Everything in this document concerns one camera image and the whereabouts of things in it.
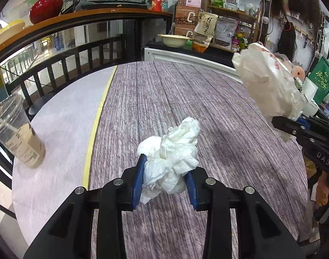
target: iced coffee cup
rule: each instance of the iced coffee cup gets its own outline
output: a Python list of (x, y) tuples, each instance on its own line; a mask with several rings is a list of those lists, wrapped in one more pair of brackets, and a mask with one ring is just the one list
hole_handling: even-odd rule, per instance
[(45, 157), (45, 145), (31, 127), (19, 94), (0, 102), (0, 142), (28, 167), (39, 166)]

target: blue gripper pad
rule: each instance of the blue gripper pad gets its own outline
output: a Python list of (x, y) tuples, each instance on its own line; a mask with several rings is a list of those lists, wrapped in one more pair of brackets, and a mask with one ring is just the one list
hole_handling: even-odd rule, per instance
[(136, 178), (132, 187), (132, 201), (131, 206), (133, 209), (136, 209), (139, 201), (141, 199), (142, 188), (143, 188), (143, 175), (144, 175), (144, 166), (147, 158), (144, 154), (141, 154), (136, 165)]
[(311, 125), (305, 119), (303, 119), (302, 116), (297, 119), (297, 122), (305, 126), (307, 130), (311, 128)]
[(198, 209), (197, 187), (194, 183), (194, 179), (191, 171), (186, 173), (185, 181), (186, 181), (188, 196), (190, 198), (190, 203), (193, 206), (193, 209)]

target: bowl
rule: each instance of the bowl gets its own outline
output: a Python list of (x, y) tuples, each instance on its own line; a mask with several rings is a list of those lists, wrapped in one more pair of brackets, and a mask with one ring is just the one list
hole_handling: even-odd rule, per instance
[(25, 23), (23, 20), (16, 20), (0, 30), (0, 45), (7, 39), (21, 32)]
[(188, 40), (193, 40), (192, 38), (180, 36), (180, 35), (163, 35), (159, 34), (162, 37), (162, 41), (166, 46), (170, 47), (182, 47), (186, 44)]

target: jar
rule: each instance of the jar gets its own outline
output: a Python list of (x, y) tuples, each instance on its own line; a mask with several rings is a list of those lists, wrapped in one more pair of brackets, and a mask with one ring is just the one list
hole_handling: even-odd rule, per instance
[(152, 0), (148, 0), (148, 9), (152, 11)]
[(251, 4), (251, 3), (245, 5), (244, 11), (245, 11), (245, 14), (247, 14), (247, 15), (255, 16), (255, 8), (254, 8), (253, 4)]
[(162, 0), (151, 0), (152, 10), (156, 12), (162, 11)]
[(164, 13), (168, 12), (168, 0), (162, 0), (161, 9)]

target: crumpled tissue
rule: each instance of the crumpled tissue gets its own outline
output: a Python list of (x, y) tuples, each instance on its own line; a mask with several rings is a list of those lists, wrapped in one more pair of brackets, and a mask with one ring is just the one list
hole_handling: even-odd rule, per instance
[[(274, 116), (298, 119), (307, 99), (296, 88), (286, 66), (273, 53), (253, 43), (247, 50), (234, 53), (232, 62), (244, 87), (270, 126)], [(290, 139), (289, 134), (276, 131), (284, 141)]]
[(168, 128), (168, 134), (151, 136), (138, 145), (137, 154), (145, 154), (141, 202), (147, 203), (162, 191), (180, 194), (186, 190), (184, 175), (198, 166), (199, 122), (191, 117), (179, 126)]

